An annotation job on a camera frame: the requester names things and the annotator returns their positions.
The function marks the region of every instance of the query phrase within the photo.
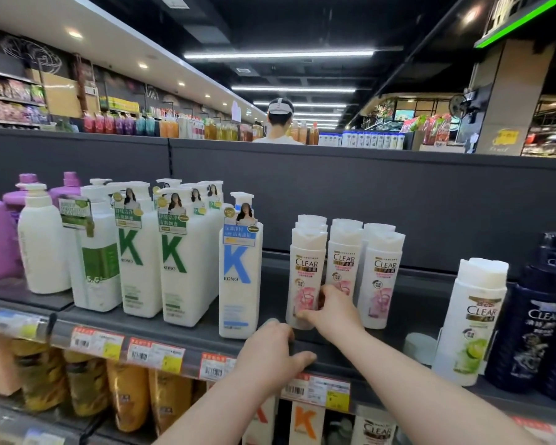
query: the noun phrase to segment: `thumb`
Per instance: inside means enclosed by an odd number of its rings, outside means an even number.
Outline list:
[[[290,358],[294,362],[297,373],[302,372],[305,367],[310,366],[317,359],[317,354],[311,351],[301,351]]]
[[[317,321],[318,314],[319,311],[311,311],[309,309],[306,309],[304,311],[297,312],[297,319],[306,320],[309,323],[311,323],[313,326],[315,326],[315,322]]]

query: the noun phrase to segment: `left hand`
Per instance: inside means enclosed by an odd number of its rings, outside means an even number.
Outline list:
[[[266,396],[278,392],[317,359],[311,351],[290,356],[288,342],[294,338],[286,323],[268,321],[245,341],[232,373],[259,384]]]

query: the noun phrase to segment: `hand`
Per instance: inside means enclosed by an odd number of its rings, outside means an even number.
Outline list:
[[[324,302],[321,308],[322,295]],[[311,323],[332,344],[337,346],[338,339],[355,330],[364,332],[358,310],[352,303],[352,297],[333,285],[325,284],[321,287],[319,306],[319,311],[299,311],[297,318]]]
[[[286,323],[269,320],[245,341],[233,373],[244,375],[250,383],[259,383],[266,397],[278,392],[317,359],[311,351],[290,356],[288,342],[294,338]]]

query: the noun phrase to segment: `white ceiling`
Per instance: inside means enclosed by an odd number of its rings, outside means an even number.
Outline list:
[[[236,101],[243,120],[263,121],[266,117],[256,106],[88,0],[0,0],[0,29],[69,53],[80,53],[99,66],[229,115]],[[83,38],[70,36],[70,29]],[[146,63],[148,69],[138,67],[139,62]],[[245,116],[247,109],[251,110],[251,117]]]

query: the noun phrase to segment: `black ceiling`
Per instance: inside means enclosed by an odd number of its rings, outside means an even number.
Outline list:
[[[90,0],[178,56],[198,51],[297,51],[403,46],[373,57],[332,60],[203,63],[194,67],[231,87],[288,85],[356,87],[354,94],[238,92],[250,101],[288,96],[302,103],[349,104],[345,125],[454,6],[439,32],[389,83],[387,92],[461,91],[482,51],[493,0],[184,0],[170,9],[161,0]],[[465,14],[477,7],[473,22]],[[237,67],[251,70],[248,76]]]

